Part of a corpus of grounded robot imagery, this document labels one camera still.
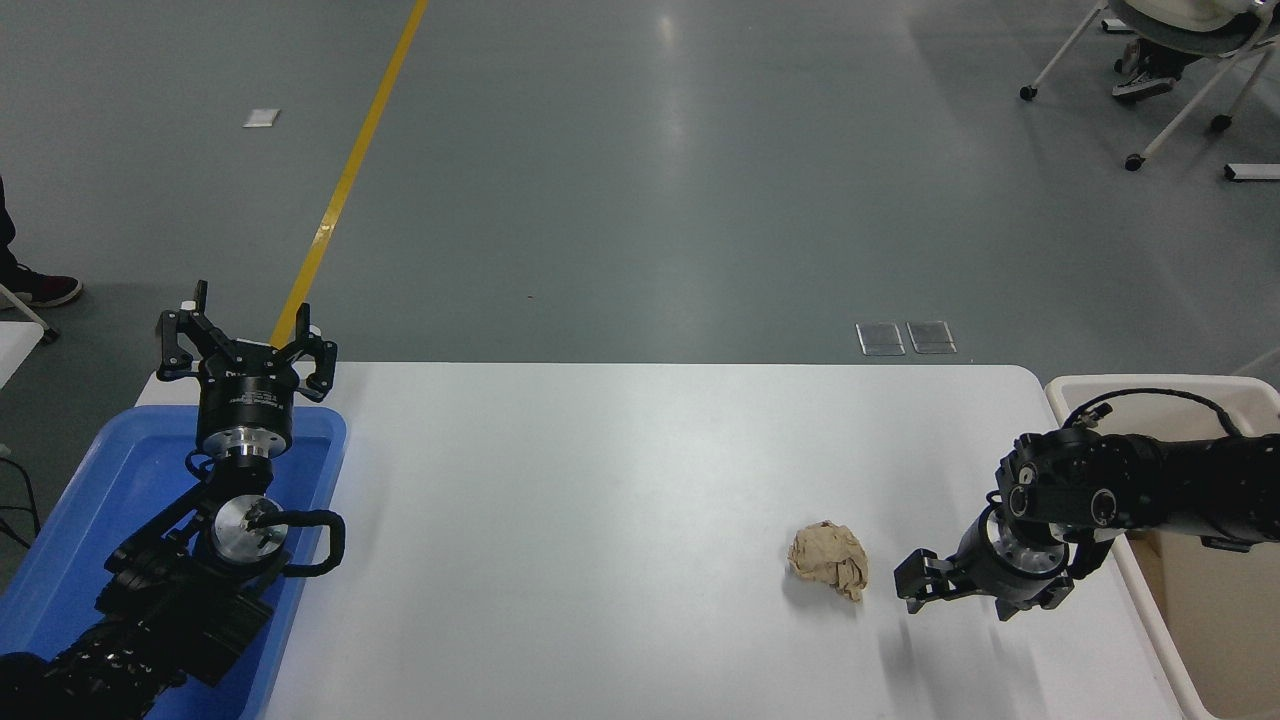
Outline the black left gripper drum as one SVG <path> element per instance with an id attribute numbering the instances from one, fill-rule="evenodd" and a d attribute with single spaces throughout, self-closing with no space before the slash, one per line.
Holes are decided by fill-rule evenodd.
<path id="1" fill-rule="evenodd" d="M 214 354 L 198 365 L 196 438 L 209 441 L 236 428 L 266 430 L 291 441 L 298 377 L 268 345 L 238 345 L 229 357 Z"/>

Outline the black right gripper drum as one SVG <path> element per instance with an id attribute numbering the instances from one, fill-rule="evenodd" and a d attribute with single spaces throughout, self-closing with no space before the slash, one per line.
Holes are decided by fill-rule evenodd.
<path id="1" fill-rule="evenodd" d="M 979 591 L 1007 602 L 1028 601 L 1043 589 L 1043 553 L 1021 543 L 997 518 L 970 525 L 955 564 Z"/>

